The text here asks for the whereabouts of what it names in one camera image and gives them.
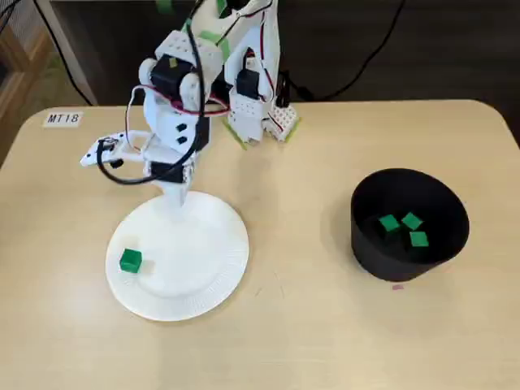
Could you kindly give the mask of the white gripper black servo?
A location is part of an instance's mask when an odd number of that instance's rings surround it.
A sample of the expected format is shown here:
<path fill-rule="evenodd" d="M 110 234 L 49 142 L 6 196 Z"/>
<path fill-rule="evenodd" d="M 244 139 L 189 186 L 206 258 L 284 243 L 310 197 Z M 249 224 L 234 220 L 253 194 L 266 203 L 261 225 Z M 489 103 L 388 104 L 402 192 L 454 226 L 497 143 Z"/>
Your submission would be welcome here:
<path fill-rule="evenodd" d="M 155 202 L 155 212 L 161 222 L 176 218 L 185 220 L 191 210 L 189 190 L 193 180 L 196 160 L 190 158 L 180 165 L 147 161 L 144 166 L 144 184 L 156 185 L 162 195 Z"/>

